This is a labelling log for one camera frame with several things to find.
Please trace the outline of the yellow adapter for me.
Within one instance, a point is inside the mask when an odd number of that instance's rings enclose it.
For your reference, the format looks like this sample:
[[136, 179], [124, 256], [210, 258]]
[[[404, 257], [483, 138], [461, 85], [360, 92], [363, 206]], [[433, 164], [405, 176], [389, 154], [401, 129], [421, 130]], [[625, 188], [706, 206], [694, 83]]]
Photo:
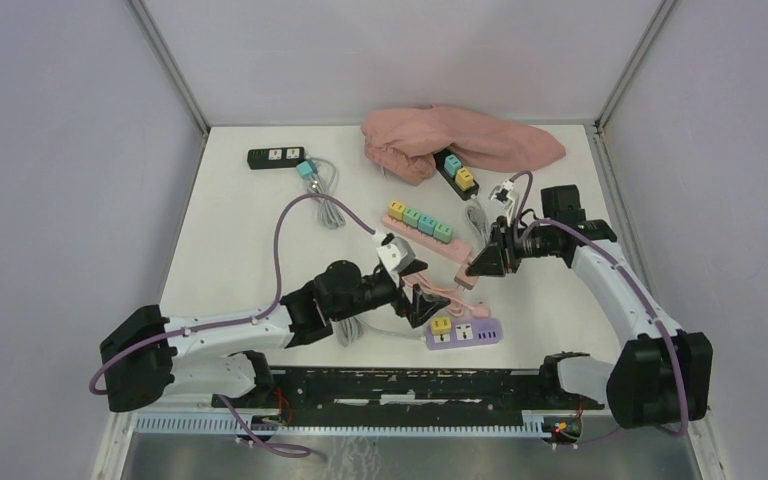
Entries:
[[462, 191], [468, 191], [475, 185], [475, 179], [473, 174], [465, 167], [458, 171], [457, 177], [454, 178], [455, 184]]
[[429, 330], [433, 335], [449, 334], [453, 327], [450, 317], [435, 317], [429, 323]]
[[404, 212], [406, 210], [406, 205], [399, 201], [392, 201], [388, 205], [388, 216], [396, 221], [402, 221], [404, 217]]

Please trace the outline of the purple power strip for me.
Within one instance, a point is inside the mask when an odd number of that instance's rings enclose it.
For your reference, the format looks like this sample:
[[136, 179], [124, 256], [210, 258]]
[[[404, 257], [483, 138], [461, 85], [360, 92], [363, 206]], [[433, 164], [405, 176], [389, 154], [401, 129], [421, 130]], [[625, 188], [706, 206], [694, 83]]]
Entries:
[[439, 320], [442, 317], [433, 319], [425, 328], [424, 342], [431, 351], [494, 345], [503, 338], [501, 323], [495, 318], [450, 318], [450, 326], [446, 331], [433, 326]]

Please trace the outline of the teal plug adapter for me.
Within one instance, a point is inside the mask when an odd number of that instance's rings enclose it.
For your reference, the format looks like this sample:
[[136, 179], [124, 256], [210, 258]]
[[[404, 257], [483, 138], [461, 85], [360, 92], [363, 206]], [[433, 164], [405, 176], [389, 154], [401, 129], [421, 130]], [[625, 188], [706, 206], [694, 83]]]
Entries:
[[296, 165], [296, 171], [299, 176], [307, 181], [311, 178], [316, 179], [318, 175], [318, 168], [311, 160], [303, 160]]

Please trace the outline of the black power strip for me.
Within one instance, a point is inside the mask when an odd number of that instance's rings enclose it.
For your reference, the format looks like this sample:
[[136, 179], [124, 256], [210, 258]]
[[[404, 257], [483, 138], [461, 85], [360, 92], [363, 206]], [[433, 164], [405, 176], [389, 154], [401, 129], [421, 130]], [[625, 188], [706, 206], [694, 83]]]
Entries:
[[272, 147], [250, 149], [246, 162], [251, 170], [294, 169], [305, 160], [304, 147]]
[[443, 149], [434, 153], [433, 159], [437, 171], [463, 201], [477, 195], [480, 186], [458, 155], [449, 149]]

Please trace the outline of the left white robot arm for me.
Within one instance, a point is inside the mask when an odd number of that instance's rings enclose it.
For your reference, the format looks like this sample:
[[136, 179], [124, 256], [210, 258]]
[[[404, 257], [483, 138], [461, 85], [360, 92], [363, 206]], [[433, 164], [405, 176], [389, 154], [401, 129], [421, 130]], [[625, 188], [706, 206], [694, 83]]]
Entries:
[[266, 352], [313, 344], [332, 335], [335, 323], [385, 305], [417, 328], [450, 302], [407, 287], [402, 274], [382, 264], [364, 275], [339, 260], [269, 312], [174, 317], [146, 305], [101, 342], [102, 367], [92, 380], [105, 386], [91, 390], [116, 413], [174, 396], [242, 398], [259, 407], [275, 391]]

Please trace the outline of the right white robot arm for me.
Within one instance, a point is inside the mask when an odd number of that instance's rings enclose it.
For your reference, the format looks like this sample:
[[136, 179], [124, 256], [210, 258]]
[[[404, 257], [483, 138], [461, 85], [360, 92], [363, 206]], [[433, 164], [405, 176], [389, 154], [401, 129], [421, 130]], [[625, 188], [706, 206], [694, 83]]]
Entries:
[[607, 406], [623, 429], [686, 433], [707, 412], [710, 340], [684, 329], [657, 304], [608, 223], [587, 219], [576, 186], [545, 188], [541, 202], [542, 216], [526, 228], [518, 220], [494, 221], [467, 274], [504, 277], [516, 273], [524, 259], [559, 258], [594, 296], [621, 351], [612, 363], [584, 353], [547, 357], [551, 372], [537, 382], [540, 400], [562, 408], [579, 395]]

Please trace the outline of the pink power strip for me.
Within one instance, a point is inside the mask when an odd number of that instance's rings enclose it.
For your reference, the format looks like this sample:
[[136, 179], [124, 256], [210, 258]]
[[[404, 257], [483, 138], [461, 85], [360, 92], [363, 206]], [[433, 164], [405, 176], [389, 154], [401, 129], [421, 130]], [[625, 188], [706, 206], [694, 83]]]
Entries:
[[433, 236], [429, 236], [399, 220], [393, 219], [388, 214], [384, 214], [381, 217], [381, 222], [396, 235], [421, 245], [447, 260], [466, 264], [471, 258], [472, 247], [457, 238], [452, 239], [449, 243], [441, 242]]

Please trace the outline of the green adapter on pink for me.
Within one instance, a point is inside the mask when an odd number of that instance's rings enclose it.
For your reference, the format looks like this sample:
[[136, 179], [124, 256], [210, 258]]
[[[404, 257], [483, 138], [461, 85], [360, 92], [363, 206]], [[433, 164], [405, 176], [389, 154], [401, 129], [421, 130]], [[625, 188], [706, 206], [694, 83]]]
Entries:
[[402, 214], [402, 222], [414, 229], [418, 229], [421, 218], [422, 213], [411, 207], [407, 207]]
[[443, 244], [450, 244], [453, 238], [453, 228], [443, 222], [437, 222], [433, 231], [433, 237]]

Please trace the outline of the teal adapter on pink strip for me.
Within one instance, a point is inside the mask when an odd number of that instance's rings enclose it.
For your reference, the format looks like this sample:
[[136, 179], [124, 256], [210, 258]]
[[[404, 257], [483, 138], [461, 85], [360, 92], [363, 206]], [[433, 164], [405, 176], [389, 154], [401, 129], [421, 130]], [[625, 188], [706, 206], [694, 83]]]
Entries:
[[425, 235], [434, 236], [437, 220], [429, 215], [421, 215], [417, 222], [417, 229]]

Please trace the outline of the yellow adapter on pink strip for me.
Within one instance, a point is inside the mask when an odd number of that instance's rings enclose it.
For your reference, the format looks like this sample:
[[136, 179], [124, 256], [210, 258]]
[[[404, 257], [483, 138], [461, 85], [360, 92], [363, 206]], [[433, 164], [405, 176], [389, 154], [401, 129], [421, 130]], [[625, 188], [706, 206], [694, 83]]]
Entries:
[[392, 201], [388, 205], [388, 216], [396, 221], [402, 221], [404, 217], [404, 212], [406, 210], [406, 205], [399, 201]]

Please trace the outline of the teal adapter on back strip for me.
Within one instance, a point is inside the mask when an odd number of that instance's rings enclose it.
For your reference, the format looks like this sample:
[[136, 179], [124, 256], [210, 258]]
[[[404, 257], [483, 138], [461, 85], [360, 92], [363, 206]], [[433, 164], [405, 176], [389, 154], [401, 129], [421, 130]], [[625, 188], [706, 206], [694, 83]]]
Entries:
[[456, 155], [449, 154], [443, 160], [443, 168], [449, 177], [456, 178], [458, 171], [463, 168], [463, 165]]

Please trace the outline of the black power strip under cloth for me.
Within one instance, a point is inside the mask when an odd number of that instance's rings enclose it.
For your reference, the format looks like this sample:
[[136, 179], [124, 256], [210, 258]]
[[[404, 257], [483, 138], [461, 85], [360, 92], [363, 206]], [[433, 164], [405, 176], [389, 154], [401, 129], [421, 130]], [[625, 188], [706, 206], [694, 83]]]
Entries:
[[449, 149], [443, 149], [434, 153], [433, 159], [437, 171], [463, 201], [477, 195], [480, 186], [458, 155]]

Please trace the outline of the pink cloth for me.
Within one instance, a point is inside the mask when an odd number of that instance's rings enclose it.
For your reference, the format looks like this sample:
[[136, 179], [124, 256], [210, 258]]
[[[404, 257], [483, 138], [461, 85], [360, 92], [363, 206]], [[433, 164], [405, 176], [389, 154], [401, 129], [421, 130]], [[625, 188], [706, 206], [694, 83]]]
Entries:
[[566, 155], [545, 130], [447, 105], [377, 110], [360, 131], [366, 158], [413, 186], [437, 173], [433, 155], [445, 149], [468, 168], [499, 173], [534, 171]]

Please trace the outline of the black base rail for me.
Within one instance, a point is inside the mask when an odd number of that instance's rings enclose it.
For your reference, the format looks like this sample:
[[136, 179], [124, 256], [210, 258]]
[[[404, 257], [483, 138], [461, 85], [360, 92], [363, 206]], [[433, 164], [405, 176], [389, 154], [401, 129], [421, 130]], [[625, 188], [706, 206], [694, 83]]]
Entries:
[[305, 427], [352, 433], [535, 433], [564, 420], [579, 426], [595, 400], [567, 393], [544, 368], [430, 369], [275, 366], [254, 389], [230, 399], [264, 431]]

